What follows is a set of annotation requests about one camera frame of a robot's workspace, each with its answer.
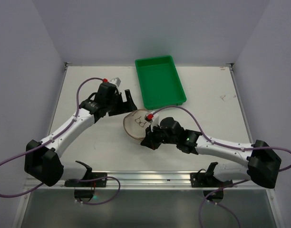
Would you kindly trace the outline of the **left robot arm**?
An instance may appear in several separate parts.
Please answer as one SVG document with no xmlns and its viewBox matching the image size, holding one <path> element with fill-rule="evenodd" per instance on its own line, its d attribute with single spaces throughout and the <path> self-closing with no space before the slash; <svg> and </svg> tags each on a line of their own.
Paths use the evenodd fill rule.
<svg viewBox="0 0 291 228">
<path fill-rule="evenodd" d="M 98 91 L 78 103 L 76 112 L 55 132 L 27 146 L 24 170 L 40 182 L 51 187 L 60 180 L 86 182 L 92 178 L 92 168 L 81 161 L 62 164 L 65 150 L 89 127 L 104 116 L 114 116 L 137 110 L 130 90 L 125 90 L 126 101 L 112 80 L 99 85 Z"/>
</svg>

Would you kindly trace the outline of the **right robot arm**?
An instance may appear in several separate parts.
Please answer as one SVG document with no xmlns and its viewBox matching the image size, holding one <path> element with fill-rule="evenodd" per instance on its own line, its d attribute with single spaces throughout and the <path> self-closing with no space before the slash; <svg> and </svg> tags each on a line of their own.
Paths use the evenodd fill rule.
<svg viewBox="0 0 291 228">
<path fill-rule="evenodd" d="M 216 141 L 203 133 L 184 129 L 172 117 L 145 129 L 141 145 L 152 150 L 161 144 L 173 144 L 187 154 L 210 155 L 228 160 L 228 164 L 212 162 L 206 175 L 213 181 L 251 180 L 255 184 L 273 189 L 281 166 L 281 158 L 261 140 L 254 144 Z"/>
</svg>

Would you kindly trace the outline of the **white mesh laundry bag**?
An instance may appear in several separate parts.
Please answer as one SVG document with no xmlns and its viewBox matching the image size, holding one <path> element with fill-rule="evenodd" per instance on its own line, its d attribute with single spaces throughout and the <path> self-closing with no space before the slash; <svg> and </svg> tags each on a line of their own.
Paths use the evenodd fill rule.
<svg viewBox="0 0 291 228">
<path fill-rule="evenodd" d="M 140 144 L 144 140 L 146 129 L 151 126 L 151 122 L 145 120 L 145 117 L 150 113 L 146 109 L 137 109 L 124 117 L 123 128 L 130 141 Z"/>
</svg>

